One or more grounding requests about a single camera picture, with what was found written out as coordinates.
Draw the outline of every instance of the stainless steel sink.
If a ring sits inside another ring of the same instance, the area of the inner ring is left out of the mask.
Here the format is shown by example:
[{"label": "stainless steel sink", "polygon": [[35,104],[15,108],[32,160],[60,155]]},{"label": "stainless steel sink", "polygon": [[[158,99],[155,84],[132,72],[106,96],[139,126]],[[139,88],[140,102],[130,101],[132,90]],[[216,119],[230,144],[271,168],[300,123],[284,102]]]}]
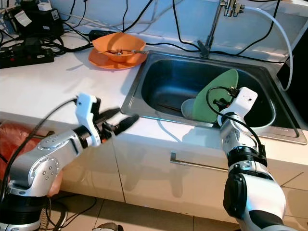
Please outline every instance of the stainless steel sink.
[{"label": "stainless steel sink", "polygon": [[267,69],[260,66],[203,60],[195,57],[151,51],[141,65],[122,105],[125,114],[218,129],[217,124],[185,119],[181,104],[194,98],[211,80],[234,68],[238,88],[258,93],[245,121],[259,136],[306,144],[307,140],[282,99]]}]

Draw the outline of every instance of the power adapter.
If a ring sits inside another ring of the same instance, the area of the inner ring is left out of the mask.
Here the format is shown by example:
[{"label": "power adapter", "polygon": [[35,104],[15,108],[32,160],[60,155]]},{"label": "power adapter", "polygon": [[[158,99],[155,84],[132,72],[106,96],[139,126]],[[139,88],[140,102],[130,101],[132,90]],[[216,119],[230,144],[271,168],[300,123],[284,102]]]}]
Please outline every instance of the power adapter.
[{"label": "power adapter", "polygon": [[110,31],[110,30],[92,30],[89,33],[89,40],[93,41],[95,39],[98,39],[99,37],[105,36],[105,35],[110,35],[113,34],[117,31]]}]

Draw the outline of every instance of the orange plate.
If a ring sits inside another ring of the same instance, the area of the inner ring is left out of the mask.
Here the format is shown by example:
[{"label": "orange plate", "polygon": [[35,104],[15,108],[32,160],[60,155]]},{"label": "orange plate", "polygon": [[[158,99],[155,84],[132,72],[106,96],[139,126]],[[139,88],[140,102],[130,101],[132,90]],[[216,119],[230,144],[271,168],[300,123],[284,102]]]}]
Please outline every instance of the orange plate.
[{"label": "orange plate", "polygon": [[93,49],[89,54],[89,61],[99,68],[123,70],[143,63],[143,61],[146,60],[146,57],[147,54],[134,54],[125,63],[118,63],[109,59],[107,55],[98,53]]}]

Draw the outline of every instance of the white countertop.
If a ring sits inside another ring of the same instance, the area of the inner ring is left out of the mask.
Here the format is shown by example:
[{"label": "white countertop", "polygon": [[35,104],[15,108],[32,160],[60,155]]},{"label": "white countertop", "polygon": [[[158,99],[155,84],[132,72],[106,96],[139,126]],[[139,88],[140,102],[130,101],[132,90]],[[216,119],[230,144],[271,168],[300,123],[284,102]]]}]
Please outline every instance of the white countertop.
[{"label": "white countertop", "polygon": [[[101,109],[121,107],[140,66],[127,70],[103,70],[88,62],[90,49],[56,57],[55,62],[0,69],[0,119],[36,124],[49,111],[80,92],[101,98]],[[265,64],[236,57],[211,56],[238,63],[262,65],[274,75],[277,64]],[[111,120],[117,123],[124,115]],[[54,114],[48,125],[77,125],[75,107],[66,106]],[[140,118],[126,134],[182,142],[200,148],[220,148],[218,132],[207,128]],[[269,162],[294,163],[290,168],[308,169],[308,145],[263,139]]]}]

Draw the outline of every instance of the metal handle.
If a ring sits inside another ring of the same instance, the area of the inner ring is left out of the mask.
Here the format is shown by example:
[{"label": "metal handle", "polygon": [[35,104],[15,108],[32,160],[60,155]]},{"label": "metal handle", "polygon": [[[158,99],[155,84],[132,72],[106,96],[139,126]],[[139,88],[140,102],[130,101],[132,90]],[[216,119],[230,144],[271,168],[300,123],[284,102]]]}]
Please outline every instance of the metal handle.
[{"label": "metal handle", "polygon": [[46,137],[48,137],[48,136],[51,136],[51,135],[53,135],[53,134],[54,134],[54,131],[49,131],[49,132],[47,132],[46,136],[33,135],[32,137],[33,137],[33,138],[36,138],[36,139],[42,140],[42,139],[44,139],[44,138],[46,138]]},{"label": "metal handle", "polygon": [[177,160],[177,154],[175,152],[171,152],[170,162],[173,164],[178,164],[178,165],[184,165],[184,166],[190,166],[190,167],[202,167],[202,168],[207,168],[211,170],[228,172],[227,169],[221,168],[221,167],[213,167],[209,165],[201,165],[201,164],[195,164],[195,163],[191,163],[187,161]]}]

